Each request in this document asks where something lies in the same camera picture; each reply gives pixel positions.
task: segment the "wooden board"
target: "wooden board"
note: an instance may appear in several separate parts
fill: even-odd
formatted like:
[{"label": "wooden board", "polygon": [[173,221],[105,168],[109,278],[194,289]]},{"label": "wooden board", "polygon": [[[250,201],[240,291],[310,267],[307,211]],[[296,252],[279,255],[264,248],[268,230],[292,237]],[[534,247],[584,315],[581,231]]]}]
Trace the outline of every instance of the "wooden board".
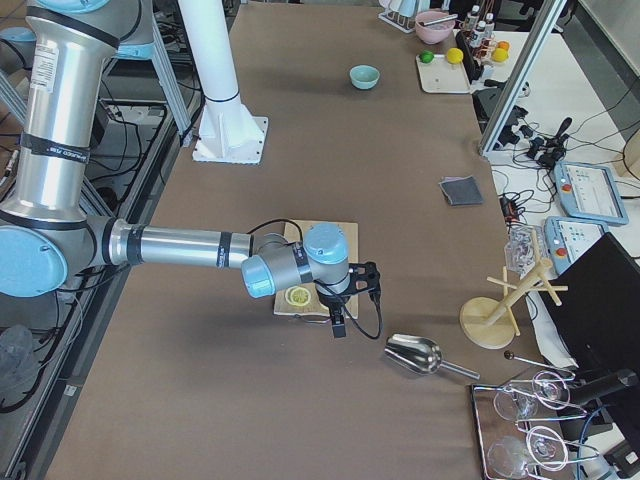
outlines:
[{"label": "wooden board", "polygon": [[[311,226],[322,223],[319,220],[294,220],[302,229],[303,235],[311,228]],[[349,242],[349,262],[355,263],[358,261],[358,224],[347,222],[335,222],[347,237]],[[298,231],[291,225],[286,224],[284,229],[284,236],[289,241],[298,240]],[[329,317],[329,310],[327,307],[320,303],[318,300],[318,294],[316,293],[316,287],[313,283],[306,283],[302,285],[311,294],[311,301],[304,307],[298,307],[290,305],[285,300],[285,292],[280,291],[276,293],[276,299],[273,306],[273,313],[275,315],[293,315],[293,316],[322,316]],[[358,297],[351,297],[347,302],[347,308],[351,312],[354,318],[358,318]]]}]

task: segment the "lime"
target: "lime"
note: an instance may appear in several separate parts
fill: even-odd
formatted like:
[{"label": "lime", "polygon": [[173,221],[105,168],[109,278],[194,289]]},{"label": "lime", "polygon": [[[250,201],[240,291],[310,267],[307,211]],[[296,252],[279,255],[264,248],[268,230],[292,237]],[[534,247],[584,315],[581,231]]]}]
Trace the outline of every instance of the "lime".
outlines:
[{"label": "lime", "polygon": [[420,61],[422,63],[431,63],[433,60],[433,52],[431,50],[423,50],[420,54]]}]

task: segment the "metal frame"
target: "metal frame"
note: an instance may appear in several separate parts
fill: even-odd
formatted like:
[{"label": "metal frame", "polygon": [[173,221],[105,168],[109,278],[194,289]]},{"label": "metal frame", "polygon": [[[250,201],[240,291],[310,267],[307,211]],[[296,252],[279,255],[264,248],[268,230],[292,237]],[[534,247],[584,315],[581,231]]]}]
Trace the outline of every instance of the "metal frame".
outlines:
[{"label": "metal frame", "polygon": [[546,0],[542,5],[527,41],[524,47],[522,47],[522,52],[513,67],[513,72],[505,85],[502,95],[500,95],[498,99],[493,115],[491,115],[487,127],[482,134],[478,146],[480,155],[487,155],[487,153],[493,150],[507,118],[516,103],[516,99],[527,80],[531,67],[542,51],[547,36],[553,30],[566,1],[567,0]]}]

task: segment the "pink bowl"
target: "pink bowl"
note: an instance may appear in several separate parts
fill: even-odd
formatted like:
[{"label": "pink bowl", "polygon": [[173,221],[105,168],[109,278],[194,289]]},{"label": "pink bowl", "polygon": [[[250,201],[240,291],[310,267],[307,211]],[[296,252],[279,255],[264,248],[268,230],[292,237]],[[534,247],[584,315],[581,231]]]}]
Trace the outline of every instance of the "pink bowl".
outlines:
[{"label": "pink bowl", "polygon": [[420,12],[416,15],[416,34],[418,35],[418,38],[427,45],[433,45],[434,43],[441,42],[447,38],[453,31],[453,27],[456,24],[455,20],[438,23],[430,27],[420,26],[420,22],[437,20],[438,18],[446,17],[447,15],[451,14],[440,10],[427,10],[426,12]]}]

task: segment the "spoon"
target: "spoon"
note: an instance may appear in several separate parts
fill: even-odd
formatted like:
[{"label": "spoon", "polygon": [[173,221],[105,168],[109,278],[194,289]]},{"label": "spoon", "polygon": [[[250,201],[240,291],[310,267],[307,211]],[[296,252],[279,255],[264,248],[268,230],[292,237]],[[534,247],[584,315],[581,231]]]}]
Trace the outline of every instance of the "spoon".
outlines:
[{"label": "spoon", "polygon": [[447,15],[446,17],[437,18],[435,20],[429,20],[428,22],[418,22],[418,25],[421,27],[430,27],[431,25],[437,25],[439,23],[449,22],[451,20],[456,20],[458,15]]},{"label": "spoon", "polygon": [[438,344],[428,338],[396,333],[387,339],[384,353],[398,364],[420,375],[436,373],[442,367],[474,380],[480,379],[479,373],[443,360]]}]

